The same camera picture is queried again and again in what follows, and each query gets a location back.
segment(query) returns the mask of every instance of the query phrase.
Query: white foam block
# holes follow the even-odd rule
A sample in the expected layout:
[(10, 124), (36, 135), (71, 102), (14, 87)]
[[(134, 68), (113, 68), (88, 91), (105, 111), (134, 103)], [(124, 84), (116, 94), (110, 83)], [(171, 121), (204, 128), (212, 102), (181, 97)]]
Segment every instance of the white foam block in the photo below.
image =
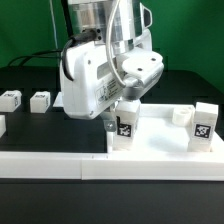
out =
[(0, 111), (1, 112), (14, 112), (21, 104), (21, 92), (6, 91), (0, 96)]
[(189, 152), (209, 152), (218, 118), (218, 105), (197, 103), (188, 144)]
[(50, 104), (50, 92), (36, 92), (30, 99), (30, 111), (31, 113), (45, 113)]

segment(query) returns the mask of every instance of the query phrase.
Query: white robot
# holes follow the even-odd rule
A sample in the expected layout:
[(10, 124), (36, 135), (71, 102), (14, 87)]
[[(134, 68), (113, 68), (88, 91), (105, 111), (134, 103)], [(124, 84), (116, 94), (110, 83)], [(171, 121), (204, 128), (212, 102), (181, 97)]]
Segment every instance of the white robot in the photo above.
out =
[(74, 119), (101, 115), (107, 132), (133, 137), (139, 98), (158, 82), (164, 68), (162, 56), (152, 51), (151, 12), (140, 0), (68, 4), (80, 34), (62, 53), (64, 111)]

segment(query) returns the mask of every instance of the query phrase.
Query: white base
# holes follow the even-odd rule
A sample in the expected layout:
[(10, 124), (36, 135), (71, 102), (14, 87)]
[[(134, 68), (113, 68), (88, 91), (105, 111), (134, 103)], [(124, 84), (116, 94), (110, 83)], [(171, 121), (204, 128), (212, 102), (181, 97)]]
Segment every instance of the white base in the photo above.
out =
[[(215, 133), (213, 152), (187, 152), (188, 131), (171, 125), (174, 105), (142, 105), (139, 128), (147, 127), (146, 118), (173, 131), (145, 131), (139, 137), (142, 148), (112, 151), (107, 154), (0, 152), (1, 178), (44, 179), (137, 179), (137, 180), (217, 180), (224, 181), (224, 142)], [(113, 149), (111, 134), (109, 150)]]

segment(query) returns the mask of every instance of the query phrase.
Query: metal part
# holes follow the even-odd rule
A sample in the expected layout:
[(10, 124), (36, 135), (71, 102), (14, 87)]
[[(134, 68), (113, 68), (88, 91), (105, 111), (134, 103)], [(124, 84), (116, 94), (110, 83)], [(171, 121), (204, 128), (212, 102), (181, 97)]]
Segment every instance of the metal part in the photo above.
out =
[(112, 46), (115, 55), (123, 54), (134, 49), (133, 39), (115, 42)]
[[(96, 29), (96, 44), (106, 43), (106, 30), (114, 1), (103, 1), (88, 4), (73, 4), (73, 16), (77, 21), (74, 28), (80, 32), (85, 29)], [(112, 42), (129, 41), (142, 34), (139, 0), (122, 0), (115, 14), (112, 30)]]
[(103, 119), (105, 131), (107, 132), (117, 131), (117, 124), (110, 109), (107, 109), (104, 112), (102, 112), (100, 116)]

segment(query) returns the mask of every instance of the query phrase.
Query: cable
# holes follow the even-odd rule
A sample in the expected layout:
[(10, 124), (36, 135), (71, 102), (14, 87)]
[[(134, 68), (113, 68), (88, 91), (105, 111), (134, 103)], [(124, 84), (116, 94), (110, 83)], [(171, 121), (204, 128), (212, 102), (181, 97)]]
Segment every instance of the cable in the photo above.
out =
[(73, 35), (73, 29), (72, 29), (72, 22), (69, 15), (69, 8), (68, 8), (68, 1), (67, 0), (61, 0), (61, 5), (64, 12), (65, 17), (65, 24), (67, 28), (68, 37), (71, 37)]
[(58, 48), (57, 29), (55, 25), (54, 7), (53, 7), (52, 0), (49, 0), (49, 3), (50, 3), (51, 19), (53, 24), (53, 31), (54, 31), (54, 42), (55, 42), (55, 47)]
[(125, 88), (126, 84), (121, 79), (120, 75), (118, 74), (118, 72), (117, 72), (117, 70), (116, 70), (116, 68), (114, 66), (113, 58), (112, 58), (112, 51), (111, 51), (112, 28), (113, 28), (113, 22), (114, 22), (114, 18), (115, 18), (115, 13), (117, 11), (119, 3), (120, 3), (120, 0), (116, 0), (116, 2), (114, 3), (114, 6), (112, 8), (110, 17), (109, 17), (108, 26), (107, 26), (107, 34), (106, 34), (106, 54), (107, 54), (107, 60), (108, 60), (108, 64), (109, 64), (109, 67), (110, 67), (110, 70), (111, 70), (112, 74), (116, 78), (118, 84), (121, 87)]
[(8, 67), (11, 66), (11, 64), (19, 59), (22, 58), (28, 58), (28, 57), (32, 57), (32, 58), (48, 58), (48, 59), (60, 59), (60, 57), (56, 57), (56, 56), (41, 56), (41, 55), (27, 55), (27, 56), (20, 56), (20, 57), (16, 57), (14, 59), (12, 59), (9, 63), (8, 63)]
[(25, 63), (27, 63), (30, 59), (32, 59), (33, 55), (44, 55), (44, 54), (53, 54), (53, 53), (61, 53), (62, 50), (61, 49), (55, 49), (55, 50), (48, 50), (48, 51), (39, 51), (39, 52), (36, 52), (34, 54), (32, 54), (31, 56), (28, 56), (27, 58), (25, 58), (24, 60), (22, 60), (20, 63), (19, 63), (19, 66), (23, 66)]

